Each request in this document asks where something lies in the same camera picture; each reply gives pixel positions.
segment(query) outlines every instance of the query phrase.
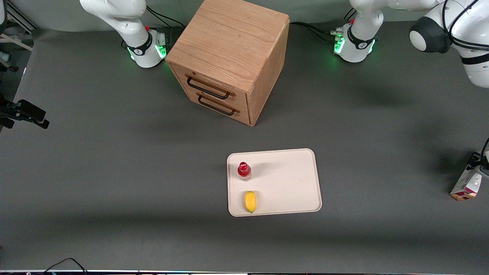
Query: wooden cabinet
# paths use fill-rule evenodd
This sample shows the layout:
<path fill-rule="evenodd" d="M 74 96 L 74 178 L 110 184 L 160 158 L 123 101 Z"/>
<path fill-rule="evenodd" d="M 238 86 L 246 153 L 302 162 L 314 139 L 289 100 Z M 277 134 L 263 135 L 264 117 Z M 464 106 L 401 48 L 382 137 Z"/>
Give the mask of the wooden cabinet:
<path fill-rule="evenodd" d="M 166 57 L 189 99 L 254 126 L 282 71 L 289 16 L 205 0 Z"/>

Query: plastic bottle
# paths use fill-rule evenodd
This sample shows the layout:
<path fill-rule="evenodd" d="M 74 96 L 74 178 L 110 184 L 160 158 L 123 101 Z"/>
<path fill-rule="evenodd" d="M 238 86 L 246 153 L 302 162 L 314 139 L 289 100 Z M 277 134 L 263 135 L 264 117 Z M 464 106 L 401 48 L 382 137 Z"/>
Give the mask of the plastic bottle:
<path fill-rule="evenodd" d="M 249 181 L 251 179 L 251 167 L 246 162 L 241 162 L 238 166 L 238 175 L 242 181 Z"/>

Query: cabinet top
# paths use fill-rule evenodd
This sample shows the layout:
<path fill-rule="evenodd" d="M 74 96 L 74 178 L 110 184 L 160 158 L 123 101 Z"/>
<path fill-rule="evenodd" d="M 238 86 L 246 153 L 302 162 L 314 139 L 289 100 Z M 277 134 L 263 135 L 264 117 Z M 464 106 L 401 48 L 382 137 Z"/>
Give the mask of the cabinet top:
<path fill-rule="evenodd" d="M 248 92 L 289 22 L 243 0 L 205 0 L 166 59 Z"/>

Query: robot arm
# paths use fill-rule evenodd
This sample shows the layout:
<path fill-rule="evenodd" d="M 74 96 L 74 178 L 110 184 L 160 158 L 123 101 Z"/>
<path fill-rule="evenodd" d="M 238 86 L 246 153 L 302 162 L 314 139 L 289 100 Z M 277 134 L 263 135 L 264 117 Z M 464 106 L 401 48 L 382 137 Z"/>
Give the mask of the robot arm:
<path fill-rule="evenodd" d="M 166 38 L 147 30 L 139 17 L 145 0 L 80 0 L 82 7 L 113 27 L 126 42 L 132 59 L 143 68 L 156 66 L 166 56 Z"/>
<path fill-rule="evenodd" d="M 334 53 L 352 63 L 372 51 L 383 23 L 383 7 L 420 11 L 431 9 L 411 28 L 411 43 L 420 51 L 445 53 L 450 46 L 460 54 L 471 82 L 489 88 L 489 1 L 487 0 L 350 0 L 358 12 L 355 23 L 331 32 Z"/>
<path fill-rule="evenodd" d="M 339 37 L 334 52 L 348 62 L 363 61 L 371 52 L 374 37 L 384 22 L 381 8 L 421 11 L 438 3 L 438 0 L 350 0 L 352 7 L 357 10 L 355 23 L 347 23 L 332 32 Z"/>
<path fill-rule="evenodd" d="M 409 37 L 414 47 L 424 52 L 445 53 L 452 46 L 459 52 L 470 81 L 489 88 L 488 18 L 487 1 L 447 0 L 421 17 Z"/>

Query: drawer handle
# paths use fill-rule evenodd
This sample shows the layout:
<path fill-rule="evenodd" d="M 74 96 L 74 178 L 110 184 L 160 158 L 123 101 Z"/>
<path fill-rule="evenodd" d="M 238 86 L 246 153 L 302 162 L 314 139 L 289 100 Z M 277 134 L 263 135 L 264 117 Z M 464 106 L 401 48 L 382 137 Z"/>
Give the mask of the drawer handle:
<path fill-rule="evenodd" d="M 219 108 L 217 108 L 217 107 L 214 107 L 214 106 L 212 106 L 212 105 L 210 105 L 210 104 L 207 104 L 207 103 L 203 102 L 201 99 L 202 99 L 202 95 L 200 95 L 200 94 L 199 94 L 199 103 L 200 103 L 200 104 L 202 104 L 202 105 L 204 105 L 204 106 L 206 106 L 206 107 L 209 107 L 209 108 L 211 108 L 211 109 L 213 109 L 213 110 L 215 110 L 215 111 L 218 111 L 218 112 L 219 112 L 219 113 L 221 113 L 221 114 L 231 116 L 231 115 L 233 115 L 233 114 L 234 114 L 234 112 L 235 112 L 235 110 L 233 109 L 233 111 L 231 111 L 230 113 L 228 113 L 228 112 L 223 111 L 223 110 L 221 110 L 221 109 L 219 109 Z"/>
<path fill-rule="evenodd" d="M 206 93 L 206 94 L 210 94 L 211 96 L 215 96 L 215 97 L 217 97 L 218 99 L 226 99 L 226 98 L 229 96 L 229 92 L 226 92 L 226 95 L 224 95 L 224 96 L 222 96 L 222 95 L 218 95 L 218 94 L 216 94 L 216 93 L 214 93 L 214 92 L 208 91 L 208 90 L 206 90 L 206 89 L 204 89 L 204 88 L 201 88 L 201 87 L 199 87 L 199 86 L 197 86 L 197 85 L 194 85 L 194 84 L 190 83 L 190 81 L 192 81 L 192 78 L 189 76 L 189 77 L 187 78 L 187 84 L 188 84 L 190 87 L 192 87 L 192 88 L 194 88 L 194 89 L 197 89 L 197 90 L 199 90 L 199 91 L 201 91 L 201 92 L 204 92 L 204 93 Z"/>

